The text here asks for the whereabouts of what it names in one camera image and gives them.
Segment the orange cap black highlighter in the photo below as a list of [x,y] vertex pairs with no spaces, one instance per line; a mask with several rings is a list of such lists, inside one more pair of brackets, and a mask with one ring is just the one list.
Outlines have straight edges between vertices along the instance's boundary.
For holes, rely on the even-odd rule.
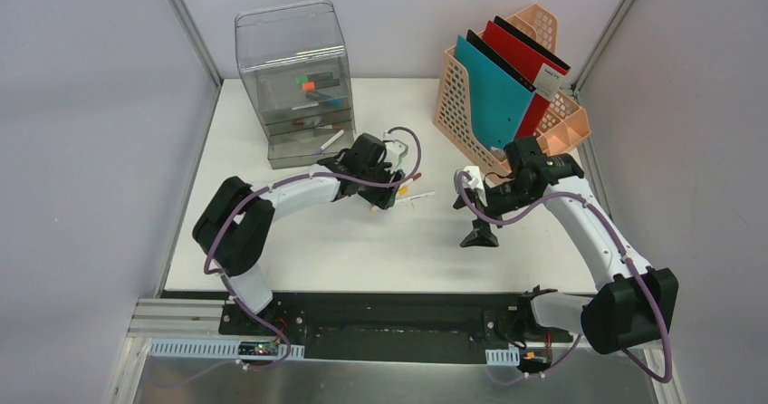
[[307,81],[302,84],[302,89],[304,91],[319,91],[323,89],[338,87],[340,85],[341,81],[339,79]]

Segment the blue cap black highlighter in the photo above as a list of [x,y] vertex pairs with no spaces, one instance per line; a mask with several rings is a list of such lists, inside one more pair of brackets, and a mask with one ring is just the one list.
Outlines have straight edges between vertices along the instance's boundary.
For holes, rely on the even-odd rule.
[[331,107],[342,107],[345,104],[343,98],[337,98],[319,91],[306,91],[304,96],[310,100]]

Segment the purple cap marker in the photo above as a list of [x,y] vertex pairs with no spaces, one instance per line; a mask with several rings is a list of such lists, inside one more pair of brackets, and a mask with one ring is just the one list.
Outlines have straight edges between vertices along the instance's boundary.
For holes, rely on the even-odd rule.
[[324,143],[322,143],[321,146],[313,152],[313,155],[321,155],[322,153],[324,153],[332,144],[334,144],[341,137],[343,137],[344,134],[345,134],[344,130],[338,130],[333,136],[331,136]]

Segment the yellow cap marker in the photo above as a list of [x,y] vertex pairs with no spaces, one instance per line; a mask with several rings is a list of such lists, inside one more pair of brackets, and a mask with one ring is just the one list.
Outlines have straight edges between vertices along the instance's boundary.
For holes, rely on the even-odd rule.
[[[409,191],[409,187],[403,187],[399,189],[396,195],[396,201],[402,199],[408,193],[408,191]],[[370,208],[370,212],[378,212],[378,211],[379,211],[379,208],[377,206],[372,206]]]

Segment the brown cap marker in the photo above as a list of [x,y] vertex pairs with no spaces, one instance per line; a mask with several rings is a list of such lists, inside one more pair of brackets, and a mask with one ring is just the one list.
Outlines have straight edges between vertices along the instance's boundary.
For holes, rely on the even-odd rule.
[[329,125],[317,126],[315,129],[317,129],[317,130],[343,130],[344,127],[341,124],[329,124]]

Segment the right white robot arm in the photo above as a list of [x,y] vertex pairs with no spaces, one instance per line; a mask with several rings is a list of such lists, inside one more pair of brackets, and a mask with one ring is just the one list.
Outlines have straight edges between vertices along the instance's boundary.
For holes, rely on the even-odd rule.
[[534,341],[556,328],[582,335],[600,354],[651,341],[667,349],[679,289],[673,272],[653,266],[608,219],[573,156],[548,156],[534,137],[515,139],[504,153],[512,173],[497,186],[484,182],[477,166],[454,175],[454,207],[475,215],[461,245],[496,246],[493,227],[543,206],[576,246],[596,290],[591,298],[541,289],[526,294],[514,316],[518,335]]

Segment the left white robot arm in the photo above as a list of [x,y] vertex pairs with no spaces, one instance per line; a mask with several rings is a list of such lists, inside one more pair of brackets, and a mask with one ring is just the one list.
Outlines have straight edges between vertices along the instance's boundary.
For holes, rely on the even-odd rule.
[[275,326],[273,292],[258,264],[272,224],[308,207],[359,196],[378,209],[394,205],[406,179],[400,168],[408,145],[363,133],[350,147],[320,158],[305,171],[256,188],[225,179],[195,223],[192,237],[206,254],[204,271],[221,275],[245,308],[241,322],[254,335]]

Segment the clear grey drawer organizer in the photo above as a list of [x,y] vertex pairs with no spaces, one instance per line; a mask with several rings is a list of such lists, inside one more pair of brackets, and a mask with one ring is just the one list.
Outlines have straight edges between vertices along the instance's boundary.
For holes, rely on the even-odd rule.
[[[240,79],[267,141],[272,168],[311,165],[351,146],[355,139],[350,62],[332,2],[306,1],[240,13],[235,18],[235,58]],[[308,100],[296,78],[333,72],[341,85],[319,92],[343,98],[342,107]],[[303,126],[293,126],[304,120]],[[313,152],[341,124],[345,134],[321,155]]]

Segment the teal folder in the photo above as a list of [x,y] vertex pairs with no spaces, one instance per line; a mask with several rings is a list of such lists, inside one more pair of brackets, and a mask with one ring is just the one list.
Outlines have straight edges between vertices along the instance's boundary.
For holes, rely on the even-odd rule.
[[456,40],[454,58],[468,75],[472,131],[487,149],[514,140],[535,87],[472,30]]

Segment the red folder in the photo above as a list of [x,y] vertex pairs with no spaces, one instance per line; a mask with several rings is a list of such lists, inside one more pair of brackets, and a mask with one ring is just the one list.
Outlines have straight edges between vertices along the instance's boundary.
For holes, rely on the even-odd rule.
[[533,135],[571,66],[500,16],[486,24],[482,38],[534,86],[533,100],[515,137]]

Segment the green cap black highlighter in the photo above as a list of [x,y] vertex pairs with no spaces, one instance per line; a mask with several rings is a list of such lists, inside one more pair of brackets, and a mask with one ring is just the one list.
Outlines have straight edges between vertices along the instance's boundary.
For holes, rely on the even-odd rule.
[[304,74],[299,77],[297,77],[296,83],[299,85],[303,85],[306,82],[317,82],[317,81],[327,81],[334,78],[333,72],[317,72],[317,73],[309,73]]

